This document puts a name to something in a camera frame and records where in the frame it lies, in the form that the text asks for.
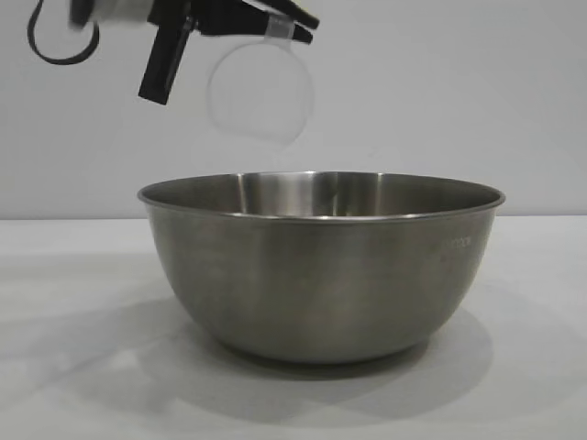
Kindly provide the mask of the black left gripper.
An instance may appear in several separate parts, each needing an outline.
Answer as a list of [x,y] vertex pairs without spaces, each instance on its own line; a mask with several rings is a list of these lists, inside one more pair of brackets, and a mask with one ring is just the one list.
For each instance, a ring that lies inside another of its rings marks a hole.
[[155,1],[150,23],[183,24],[191,18],[191,30],[206,37],[253,36],[311,44],[320,20],[295,1]]

